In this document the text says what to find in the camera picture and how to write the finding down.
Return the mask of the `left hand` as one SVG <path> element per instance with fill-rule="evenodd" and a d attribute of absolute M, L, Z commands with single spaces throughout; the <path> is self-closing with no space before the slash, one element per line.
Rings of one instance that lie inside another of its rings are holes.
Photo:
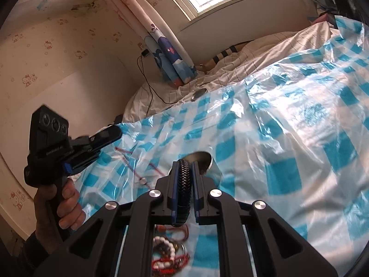
<path fill-rule="evenodd" d="M 86 214 L 78 200 L 79 192 L 69 178 L 60 192 L 55 185 L 38 188 L 34 197 L 35 235 L 48 254 L 62 243 L 60 229 L 76 231 L 85 221 Z"/>

